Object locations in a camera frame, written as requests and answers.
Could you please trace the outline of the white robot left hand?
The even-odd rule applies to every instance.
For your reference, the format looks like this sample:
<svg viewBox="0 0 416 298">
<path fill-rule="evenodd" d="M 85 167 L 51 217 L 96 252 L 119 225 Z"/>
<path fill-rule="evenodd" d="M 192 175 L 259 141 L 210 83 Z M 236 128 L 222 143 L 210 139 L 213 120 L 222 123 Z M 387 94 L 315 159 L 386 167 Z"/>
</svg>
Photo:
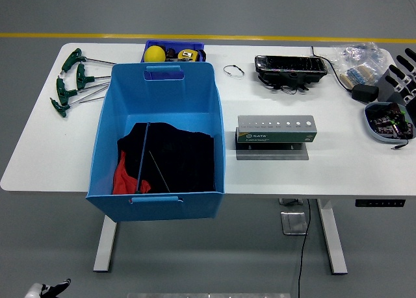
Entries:
<svg viewBox="0 0 416 298">
<path fill-rule="evenodd" d="M 47 284 L 34 283 L 29 291 L 25 294 L 25 298 L 51 298 L 58 297 L 71 284 L 71 279 L 65 279 L 61 283 L 51 286 Z"/>
</svg>

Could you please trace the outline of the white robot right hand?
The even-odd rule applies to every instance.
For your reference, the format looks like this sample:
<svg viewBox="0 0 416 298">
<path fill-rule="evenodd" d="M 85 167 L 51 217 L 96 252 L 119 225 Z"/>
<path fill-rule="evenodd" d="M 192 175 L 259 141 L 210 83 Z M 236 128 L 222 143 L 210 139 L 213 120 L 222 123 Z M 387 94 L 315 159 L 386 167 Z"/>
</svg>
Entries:
<svg viewBox="0 0 416 298">
<path fill-rule="evenodd" d="M 391 64 L 384 81 L 391 89 L 388 100 L 403 105 L 415 123 L 415 51 L 406 48 L 404 53 L 396 56 L 402 68 Z"/>
</svg>

